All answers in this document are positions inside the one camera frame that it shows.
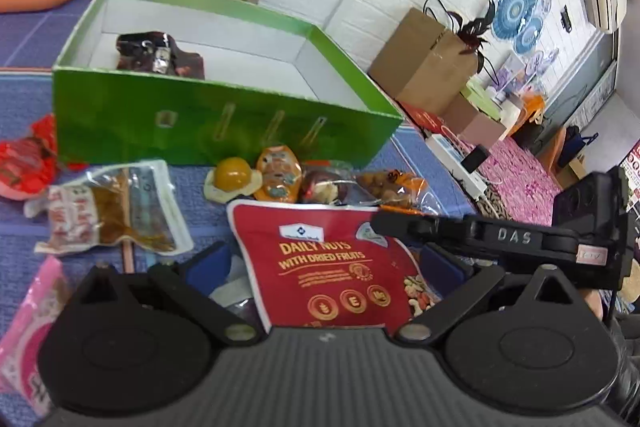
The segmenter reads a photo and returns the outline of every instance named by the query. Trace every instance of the green box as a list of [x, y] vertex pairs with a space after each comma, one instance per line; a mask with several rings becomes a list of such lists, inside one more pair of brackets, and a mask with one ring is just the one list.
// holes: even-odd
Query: green box
[[[117, 36], [152, 30], [201, 54], [207, 80], [116, 70]], [[65, 161], [254, 162], [286, 144], [364, 166], [402, 121], [320, 28], [238, 0], [94, 0], [53, 87]]]

